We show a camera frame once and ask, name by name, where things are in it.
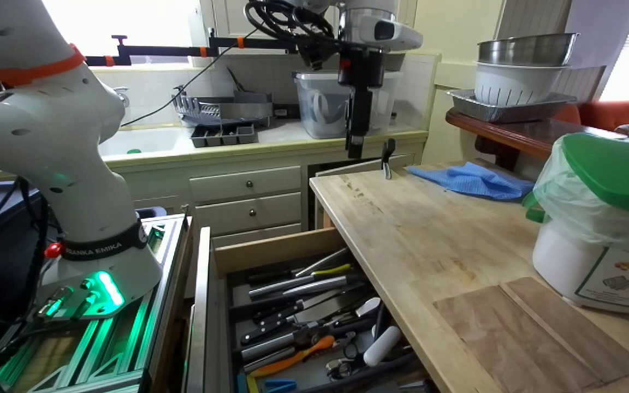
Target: green lid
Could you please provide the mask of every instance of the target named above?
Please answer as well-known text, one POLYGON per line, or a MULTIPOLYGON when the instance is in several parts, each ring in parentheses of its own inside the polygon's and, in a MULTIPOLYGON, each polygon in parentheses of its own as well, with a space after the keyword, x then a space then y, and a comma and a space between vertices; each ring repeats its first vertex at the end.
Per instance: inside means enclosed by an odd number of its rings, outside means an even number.
POLYGON ((607 205, 629 213, 629 138, 607 132, 564 138, 573 174, 607 205))

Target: drawer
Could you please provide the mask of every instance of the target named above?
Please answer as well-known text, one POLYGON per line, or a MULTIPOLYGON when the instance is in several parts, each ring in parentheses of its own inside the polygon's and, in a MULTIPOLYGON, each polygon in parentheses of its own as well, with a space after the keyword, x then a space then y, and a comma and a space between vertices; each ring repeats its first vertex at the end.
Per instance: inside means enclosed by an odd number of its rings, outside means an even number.
POLYGON ((255 232, 240 232, 240 233, 226 233, 226 237, 214 237, 211 247, 215 249, 215 247, 226 247, 226 244, 254 242, 254 241, 286 237, 286 233, 295 233, 295 232, 302 232, 302 222, 280 225, 280 227, 261 227, 255 232))
POLYGON ((263 195, 283 195, 298 191, 302 191, 298 166, 190 179, 190 196, 195 203, 254 198, 263 195))
MULTIPOLYGON (((238 244, 238 242, 254 242, 254 241, 261 241, 261 238, 274 238, 274 237, 286 237, 286 233, 295 233, 302 232, 302 222, 295 225, 281 225, 281 227, 263 227, 263 229, 255 229, 255 232, 240 232, 240 233, 226 233, 226 237, 214 237, 210 241, 210 247, 226 247, 226 244, 238 244)), ((192 262, 188 267, 188 280, 185 280, 185 292, 183 300, 190 300, 196 290, 196 264, 192 262)))
POLYGON ((298 193, 195 207, 196 227, 211 227, 214 237, 290 225, 298 220, 298 193))
MULTIPOLYGON (((238 336, 242 331, 238 327, 240 324, 244 324, 242 322, 244 312, 249 315, 249 310, 240 310, 235 317, 233 303, 240 303, 235 278, 242 278, 244 271, 251 271, 251 269, 268 271, 272 267, 270 271, 274 271, 283 267, 286 269, 307 267, 310 262, 322 255, 329 255, 343 247, 344 242, 333 229, 319 229, 319 232, 302 232, 292 237, 257 241, 257 242, 210 252, 211 249, 210 229, 202 227, 200 241, 199 241, 199 254, 196 254, 196 290, 195 290, 195 303, 190 310, 190 336, 188 336, 188 348, 185 348, 183 392, 190 392, 190 393, 235 392, 235 370, 238 370, 235 348, 238 348, 238 336)), ((295 374, 298 382, 302 378, 306 378, 307 382, 298 384, 298 389, 304 392, 321 392, 321 393, 332 392, 329 378, 325 376, 322 365, 340 356, 343 356, 343 350, 333 348, 329 352, 310 356, 307 362, 296 365, 298 370, 296 368, 287 370, 286 376, 292 378, 295 374)), ((403 378, 428 381, 423 368, 418 365, 418 360, 409 348, 403 350, 403 356, 399 358, 403 362, 399 362, 398 358, 386 360, 383 365, 380 365, 380 370, 378 368, 365 370, 361 371, 361 376, 365 378, 383 376, 383 382, 398 381, 399 374, 403 378)))

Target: plastic container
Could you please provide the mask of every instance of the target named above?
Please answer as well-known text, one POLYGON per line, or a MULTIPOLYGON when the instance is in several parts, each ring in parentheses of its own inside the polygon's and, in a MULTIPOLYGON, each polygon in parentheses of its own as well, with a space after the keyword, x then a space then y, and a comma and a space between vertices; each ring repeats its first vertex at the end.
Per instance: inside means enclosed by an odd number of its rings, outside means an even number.
MULTIPOLYGON (((374 90, 371 132, 389 127, 398 78, 399 72, 389 72, 383 75, 382 88, 374 90)), ((349 122, 353 90, 338 86, 338 75, 327 72, 296 75, 295 86, 304 130, 311 138, 343 138, 349 122)))
POLYGON ((487 106, 533 106, 549 97, 559 65, 477 63, 474 97, 487 106))
POLYGON ((533 195, 547 216, 537 273, 579 306, 629 312, 629 138, 561 138, 533 195))

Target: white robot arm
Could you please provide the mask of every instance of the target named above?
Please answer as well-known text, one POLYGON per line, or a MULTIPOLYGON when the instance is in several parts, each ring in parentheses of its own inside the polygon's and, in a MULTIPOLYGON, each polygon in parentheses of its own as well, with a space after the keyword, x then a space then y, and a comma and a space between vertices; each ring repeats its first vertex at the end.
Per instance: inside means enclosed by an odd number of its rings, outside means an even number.
POLYGON ((48 319, 118 312, 160 282, 122 176, 97 155, 122 121, 119 98, 82 63, 42 0, 0 0, 0 170, 29 179, 62 229, 42 280, 48 319))

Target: stainless steel bowl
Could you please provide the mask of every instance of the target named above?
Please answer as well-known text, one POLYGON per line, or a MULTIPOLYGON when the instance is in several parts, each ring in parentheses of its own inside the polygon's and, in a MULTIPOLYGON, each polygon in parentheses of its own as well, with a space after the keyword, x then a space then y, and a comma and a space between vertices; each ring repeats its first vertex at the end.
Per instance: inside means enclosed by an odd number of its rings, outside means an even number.
POLYGON ((569 61, 573 32, 523 36, 477 44, 481 63, 564 65, 569 61))

